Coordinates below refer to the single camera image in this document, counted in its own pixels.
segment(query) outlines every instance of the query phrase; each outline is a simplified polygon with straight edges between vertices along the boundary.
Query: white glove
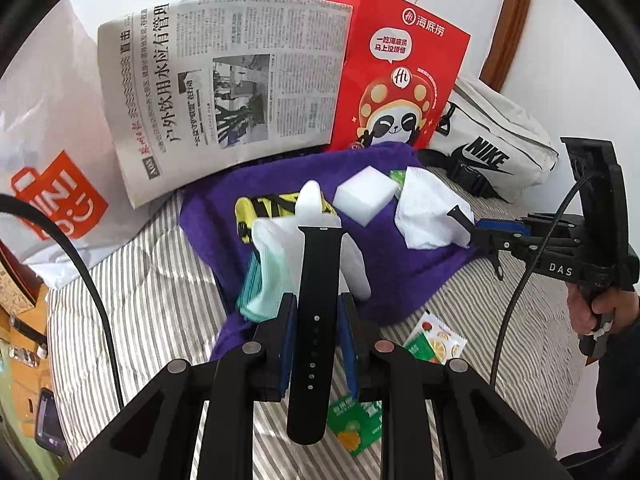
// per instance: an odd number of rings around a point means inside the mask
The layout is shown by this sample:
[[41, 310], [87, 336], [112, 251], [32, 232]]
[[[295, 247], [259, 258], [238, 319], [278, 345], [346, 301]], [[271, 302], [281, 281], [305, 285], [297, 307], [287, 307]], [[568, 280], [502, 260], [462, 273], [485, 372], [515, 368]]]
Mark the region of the white glove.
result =
[[[262, 290], [246, 306], [261, 319], [278, 315], [285, 292], [300, 294], [305, 235], [300, 226], [341, 227], [340, 217], [322, 212], [322, 195], [315, 180], [307, 182], [296, 201], [295, 216], [258, 218], [251, 227], [260, 254]], [[342, 237], [338, 293], [351, 292], [359, 300], [371, 297], [362, 253], [348, 234]]]

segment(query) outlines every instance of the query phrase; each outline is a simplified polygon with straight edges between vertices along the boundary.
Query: purple towel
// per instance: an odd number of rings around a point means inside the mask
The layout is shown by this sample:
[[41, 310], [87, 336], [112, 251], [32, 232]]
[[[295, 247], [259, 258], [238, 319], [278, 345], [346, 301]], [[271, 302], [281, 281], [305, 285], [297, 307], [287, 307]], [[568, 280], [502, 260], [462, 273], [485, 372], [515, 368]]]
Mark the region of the purple towel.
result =
[[[317, 180], [331, 202], [337, 186], [367, 166], [388, 174], [422, 165], [411, 147], [386, 142], [366, 150], [318, 153], [237, 168], [185, 188], [180, 226], [198, 256], [213, 269], [228, 313], [212, 358], [247, 341], [254, 327], [235, 311], [252, 250], [238, 237], [236, 200], [297, 192], [308, 180]], [[358, 312], [380, 326], [407, 318], [476, 256], [474, 250], [456, 245], [433, 251], [407, 249], [394, 222], [397, 204], [393, 199], [366, 228], [338, 211], [343, 227], [362, 251], [371, 286], [371, 298], [358, 305]]]

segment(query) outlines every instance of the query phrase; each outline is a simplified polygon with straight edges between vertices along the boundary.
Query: nike logo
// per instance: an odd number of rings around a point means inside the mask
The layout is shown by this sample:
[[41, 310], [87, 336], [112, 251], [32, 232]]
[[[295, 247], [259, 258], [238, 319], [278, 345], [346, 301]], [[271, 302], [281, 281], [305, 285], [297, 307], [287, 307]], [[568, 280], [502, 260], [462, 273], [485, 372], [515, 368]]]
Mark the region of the nike logo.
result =
[[[468, 158], [465, 152], [470, 153], [477, 160]], [[497, 173], [513, 174], [508, 171], [500, 170], [498, 164], [503, 164], [509, 160], [509, 155], [502, 152], [488, 140], [484, 140], [482, 137], [478, 137], [474, 142], [467, 144], [466, 146], [460, 146], [456, 148], [451, 157], [460, 162], [464, 162], [472, 168], [480, 168], [482, 170], [497, 171]]]

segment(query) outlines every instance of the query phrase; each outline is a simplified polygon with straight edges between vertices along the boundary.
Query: black cable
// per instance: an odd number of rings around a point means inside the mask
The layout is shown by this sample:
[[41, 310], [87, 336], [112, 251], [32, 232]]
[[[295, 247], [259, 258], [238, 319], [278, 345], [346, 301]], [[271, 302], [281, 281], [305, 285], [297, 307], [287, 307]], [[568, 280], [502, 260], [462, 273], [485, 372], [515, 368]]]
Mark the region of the black cable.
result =
[[542, 243], [538, 246], [536, 250], [536, 254], [533, 257], [533, 260], [531, 261], [527, 269], [524, 271], [524, 274], [522, 275], [520, 282], [516, 287], [516, 290], [513, 291], [513, 295], [511, 297], [511, 300], [509, 301], [507, 310], [504, 313], [504, 317], [502, 318], [502, 324], [500, 325], [500, 332], [498, 332], [498, 339], [495, 343], [494, 362], [491, 365], [491, 377], [489, 378], [489, 384], [494, 389], [495, 389], [495, 382], [497, 381], [497, 378], [498, 378], [498, 365], [500, 364], [500, 355], [502, 354], [502, 345], [504, 344], [504, 337], [507, 334], [507, 327], [509, 326], [511, 315], [513, 314], [513, 311], [516, 308], [518, 299], [520, 298], [522, 291], [527, 285], [529, 278], [533, 274], [533, 271], [535, 270], [536, 265], [540, 260], [540, 256], [542, 256], [542, 253], [545, 251], [546, 246], [549, 244], [549, 238], [551, 238], [551, 235], [553, 234], [555, 228], [558, 226], [558, 223], [560, 222], [562, 215], [566, 211], [567, 207], [569, 207], [571, 200], [574, 198], [576, 193], [580, 191], [580, 188], [582, 186], [584, 186], [588, 181], [590, 181], [592, 178], [596, 176], [602, 176], [602, 174], [601, 173], [586, 174], [584, 177], [582, 177], [580, 180], [578, 180], [574, 184], [574, 186], [571, 188], [569, 193], [567, 193], [567, 195], [564, 197], [564, 200], [562, 200], [562, 203], [560, 204], [558, 211], [556, 211], [556, 214], [551, 221], [551, 227], [549, 228], [549, 232], [546, 234], [544, 240], [542, 240]]
[[113, 336], [111, 335], [111, 325], [109, 324], [109, 317], [107, 311], [104, 309], [98, 289], [95, 287], [94, 280], [92, 280], [89, 270], [86, 268], [84, 261], [80, 254], [71, 243], [71, 240], [60, 230], [60, 228], [54, 224], [48, 217], [38, 211], [34, 206], [23, 202], [13, 196], [9, 196], [0, 193], [0, 213], [8, 213], [13, 216], [17, 216], [29, 222], [36, 224], [42, 228], [51, 238], [53, 238], [60, 247], [63, 248], [65, 253], [69, 256], [71, 261], [78, 269], [82, 281], [89, 289], [89, 294], [92, 300], [94, 300], [95, 306], [100, 314], [100, 320], [102, 320], [102, 330], [104, 331], [104, 338], [107, 343], [107, 352], [109, 353], [109, 362], [111, 364], [111, 371], [113, 373], [113, 384], [116, 389], [116, 397], [118, 398], [118, 406], [120, 409], [124, 407], [124, 400], [122, 397], [122, 386], [120, 384], [120, 375], [118, 374], [118, 365], [116, 362], [116, 352], [113, 347]]

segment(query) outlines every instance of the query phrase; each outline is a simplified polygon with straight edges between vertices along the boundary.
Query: cardboard box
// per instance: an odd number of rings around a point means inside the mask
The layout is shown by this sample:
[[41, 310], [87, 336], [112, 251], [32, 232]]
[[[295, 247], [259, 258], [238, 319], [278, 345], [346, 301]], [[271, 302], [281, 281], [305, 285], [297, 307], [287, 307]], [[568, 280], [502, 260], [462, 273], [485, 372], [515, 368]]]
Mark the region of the cardboard box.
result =
[[38, 412], [38, 400], [40, 398], [40, 389], [34, 392], [20, 383], [14, 383], [11, 386], [11, 394], [14, 400], [15, 413], [20, 423], [34, 423]]
[[27, 438], [35, 438], [36, 437], [36, 423], [35, 422], [23, 422], [20, 425], [22, 429], [22, 434]]
[[14, 280], [14, 274], [3, 257], [0, 257], [0, 306], [15, 315], [34, 307]]
[[[40, 289], [40, 293], [38, 294], [36, 307], [18, 314], [17, 316], [21, 321], [31, 326], [31, 328], [45, 335], [47, 333], [47, 313], [49, 311], [46, 301], [48, 291], [49, 289], [43, 285]], [[12, 330], [10, 342], [17, 347], [26, 348], [34, 353], [38, 349], [38, 345], [35, 342], [15, 330]]]
[[4, 339], [7, 342], [11, 341], [9, 339], [10, 333], [9, 314], [4, 308], [0, 307], [0, 339]]

